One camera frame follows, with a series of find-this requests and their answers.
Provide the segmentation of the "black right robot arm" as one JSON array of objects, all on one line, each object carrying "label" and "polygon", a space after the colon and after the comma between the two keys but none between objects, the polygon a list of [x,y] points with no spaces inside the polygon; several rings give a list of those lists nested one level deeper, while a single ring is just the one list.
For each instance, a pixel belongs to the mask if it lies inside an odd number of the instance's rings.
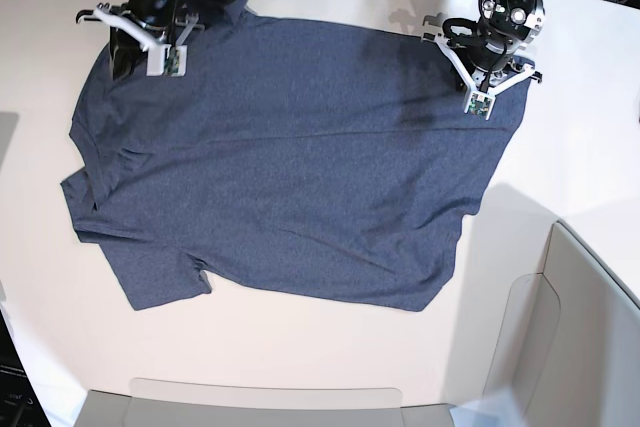
[{"label": "black right robot arm", "polygon": [[[228,4],[235,0],[216,0]],[[187,70],[190,34],[205,29],[188,0],[129,0],[100,3],[81,10],[76,22],[101,22],[109,27],[109,66],[114,80],[130,76],[146,63],[150,77],[182,77]]]}]

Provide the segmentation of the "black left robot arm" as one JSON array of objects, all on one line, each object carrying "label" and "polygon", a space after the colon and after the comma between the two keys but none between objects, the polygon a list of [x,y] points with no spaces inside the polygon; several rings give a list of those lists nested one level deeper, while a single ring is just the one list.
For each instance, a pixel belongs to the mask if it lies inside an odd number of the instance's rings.
[{"label": "black left robot arm", "polygon": [[423,20],[422,39],[449,60],[466,114],[491,117],[497,97],[517,84],[542,80],[522,54],[545,23],[543,0],[477,0],[479,18],[450,17],[439,25]]}]

